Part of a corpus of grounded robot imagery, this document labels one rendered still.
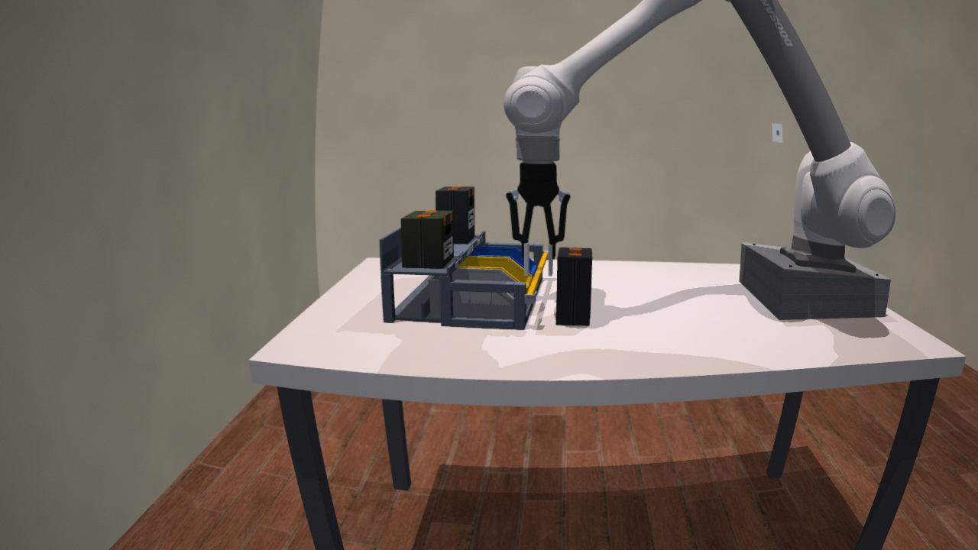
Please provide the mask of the blue bin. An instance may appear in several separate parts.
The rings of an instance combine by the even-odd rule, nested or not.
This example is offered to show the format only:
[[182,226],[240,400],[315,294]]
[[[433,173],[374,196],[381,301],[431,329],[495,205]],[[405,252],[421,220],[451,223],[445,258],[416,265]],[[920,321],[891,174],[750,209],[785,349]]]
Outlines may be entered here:
[[[517,247],[478,246],[469,255],[474,255],[474,257],[509,257],[524,269],[523,252]],[[536,268],[537,264],[529,258],[529,273],[532,276],[535,276]]]

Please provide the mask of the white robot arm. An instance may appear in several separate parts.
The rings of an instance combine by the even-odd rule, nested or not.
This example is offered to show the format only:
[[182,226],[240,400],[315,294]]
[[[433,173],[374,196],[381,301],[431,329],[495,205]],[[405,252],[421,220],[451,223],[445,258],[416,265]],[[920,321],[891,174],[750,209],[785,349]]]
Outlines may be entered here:
[[[504,94],[504,114],[518,134],[517,159],[531,164],[558,161],[560,125],[580,102],[580,89],[591,74],[700,1],[642,0],[558,65],[520,67]],[[731,2],[767,60],[811,151],[797,174],[792,246],[781,247],[780,254],[798,266],[856,273],[856,266],[844,258],[845,246],[868,248],[889,235],[895,223],[893,195],[865,150],[849,141],[778,0],[724,1]]]

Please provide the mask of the grey metal shelf rack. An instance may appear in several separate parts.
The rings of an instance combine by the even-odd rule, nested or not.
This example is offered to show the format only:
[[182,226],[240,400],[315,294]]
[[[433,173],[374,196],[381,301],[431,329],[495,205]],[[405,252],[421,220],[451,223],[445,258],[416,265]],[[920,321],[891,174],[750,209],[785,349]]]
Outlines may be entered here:
[[[402,267],[401,227],[382,237],[380,239],[380,263],[382,318],[384,318],[384,322],[393,323],[395,320],[439,322],[441,326],[447,327],[525,330],[541,282],[537,286],[538,289],[536,288],[537,293],[527,295],[526,282],[453,280],[452,273],[462,264],[462,261],[467,260],[468,255],[478,246],[516,247],[523,251],[523,244],[491,243],[491,241],[486,241],[485,235],[485,232],[479,236],[474,235],[474,239],[468,244],[454,244],[453,260],[449,261],[450,265],[446,264],[442,269]],[[429,277],[423,280],[412,291],[411,295],[408,295],[404,302],[395,308],[394,274],[429,275]],[[432,276],[439,276],[441,318],[431,318],[430,316],[429,279]],[[453,316],[453,291],[514,293],[513,318]],[[420,309],[422,309],[422,314],[420,314]]]

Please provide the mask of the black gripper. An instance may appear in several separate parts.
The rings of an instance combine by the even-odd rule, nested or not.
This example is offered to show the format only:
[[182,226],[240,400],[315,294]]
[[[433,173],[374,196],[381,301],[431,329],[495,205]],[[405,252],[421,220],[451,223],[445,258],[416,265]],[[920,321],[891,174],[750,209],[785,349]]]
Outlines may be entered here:
[[[536,182],[544,181],[544,182]],[[517,210],[517,200],[518,193],[523,197],[526,202],[526,215],[523,226],[523,234],[520,234],[520,229],[518,228],[518,210]],[[559,219],[559,234],[555,235],[555,230],[553,230],[553,220],[552,220],[552,210],[551,202],[553,199],[559,195],[560,203],[560,219]],[[556,165],[553,164],[531,164],[531,163],[521,163],[520,164],[520,184],[517,190],[507,192],[507,201],[510,203],[510,217],[511,217],[511,234],[514,240],[521,241],[523,244],[523,258],[524,258],[524,276],[529,274],[529,242],[528,234],[531,226],[533,206],[542,206],[544,208],[547,230],[549,235],[549,272],[548,277],[552,277],[553,273],[553,260],[555,260],[555,244],[558,241],[565,240],[565,217],[567,210],[567,202],[570,200],[572,195],[569,192],[563,192],[559,190],[558,186],[558,174],[556,173]],[[555,235],[555,236],[553,236]],[[552,246],[553,245],[553,246]]]

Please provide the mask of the yellow open bin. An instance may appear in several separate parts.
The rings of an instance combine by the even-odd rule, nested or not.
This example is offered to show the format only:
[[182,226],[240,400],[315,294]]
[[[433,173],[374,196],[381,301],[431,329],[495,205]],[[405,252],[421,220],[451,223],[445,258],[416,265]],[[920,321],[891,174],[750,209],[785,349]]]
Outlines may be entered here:
[[474,257],[474,255],[468,255],[467,260],[462,261],[458,268],[502,269],[504,273],[509,274],[517,282],[526,282],[526,294],[532,284],[531,281],[533,281],[533,276],[530,273],[528,276],[524,276],[524,269],[509,257]]

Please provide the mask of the yellow thin bar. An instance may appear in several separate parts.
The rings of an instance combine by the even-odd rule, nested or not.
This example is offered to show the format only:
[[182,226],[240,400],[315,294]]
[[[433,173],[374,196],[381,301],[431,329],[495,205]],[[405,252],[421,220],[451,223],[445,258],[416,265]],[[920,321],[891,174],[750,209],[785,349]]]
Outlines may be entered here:
[[537,268],[537,270],[535,272],[535,276],[533,278],[532,284],[529,286],[529,291],[528,291],[527,295],[534,295],[534,293],[536,291],[536,286],[538,285],[538,282],[540,281],[540,278],[539,277],[541,277],[542,269],[544,268],[544,266],[545,266],[545,264],[547,262],[547,257],[548,257],[548,253],[542,253],[542,258],[541,258],[540,264],[539,264],[539,266],[538,266],[538,268]]

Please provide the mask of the grey open bin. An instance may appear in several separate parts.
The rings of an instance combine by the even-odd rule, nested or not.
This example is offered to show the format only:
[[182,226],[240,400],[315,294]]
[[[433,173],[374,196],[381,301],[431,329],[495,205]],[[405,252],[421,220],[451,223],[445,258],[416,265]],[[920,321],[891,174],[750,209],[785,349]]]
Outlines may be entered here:
[[[453,280],[516,282],[502,269],[457,268]],[[441,318],[439,276],[429,279],[431,318]],[[514,293],[453,291],[453,316],[513,318]]]

